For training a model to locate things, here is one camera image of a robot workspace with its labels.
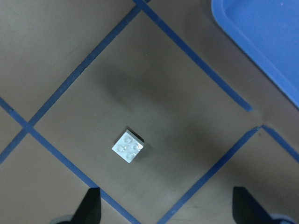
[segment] blue container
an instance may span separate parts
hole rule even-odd
[[[213,0],[214,18],[299,108],[299,0]]]

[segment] white lego brick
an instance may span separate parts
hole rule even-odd
[[[129,130],[112,147],[121,158],[130,163],[143,148],[144,143]]]

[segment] blue tape line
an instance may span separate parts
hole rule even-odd
[[[266,125],[262,126],[263,129],[278,143],[280,144],[285,151],[287,151],[298,163],[299,163],[299,153],[295,151],[274,129],[267,127]]]
[[[227,161],[260,129],[255,127],[246,132],[228,152],[224,154],[159,220],[158,224],[164,224],[214,175]]]
[[[236,93],[212,68],[205,63],[143,0],[133,0],[135,4],[150,17],[220,88],[237,104],[250,112],[252,107]]]
[[[50,153],[52,153],[59,161],[61,161],[70,171],[79,177],[90,188],[96,188],[98,185],[86,176],[78,167],[76,167],[70,160],[68,160],[61,152],[59,152],[51,143],[49,143],[39,132],[37,132],[27,121],[25,121],[16,111],[14,111],[1,97],[0,106],[18,122],[22,128],[30,133],[42,146],[44,146]],[[140,222],[128,213],[120,204],[118,204],[111,196],[101,189],[101,197],[107,201],[114,209],[122,214],[128,221],[133,224]]]
[[[138,15],[140,9],[135,6],[117,26],[93,49],[93,51],[83,60],[83,62],[67,77],[52,96],[42,105],[42,107],[30,119],[29,123],[34,126],[43,115],[55,104],[70,85],[81,75],[84,69],[108,46],[108,44]],[[9,145],[0,153],[0,164],[9,156],[13,149],[26,136],[26,132],[21,130]]]

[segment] gray floor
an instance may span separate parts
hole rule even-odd
[[[134,6],[129,0],[2,5],[0,95],[27,120]],[[156,223],[255,126],[267,124],[299,148],[298,110],[221,31],[210,1],[149,5],[254,111],[244,111],[139,13],[35,126],[143,224]],[[20,127],[2,110],[0,121],[4,149]],[[130,164],[111,150],[126,127],[146,142]],[[247,186],[270,212],[299,221],[298,175],[298,164],[261,130],[169,223],[232,223],[236,185]],[[0,178],[8,180],[0,182],[1,201],[9,202],[0,204],[0,223],[7,224],[69,215],[87,189],[28,136],[1,164]],[[39,200],[43,188],[49,193]],[[45,201],[55,209],[48,212]],[[103,207],[103,223],[127,223],[104,201]]]

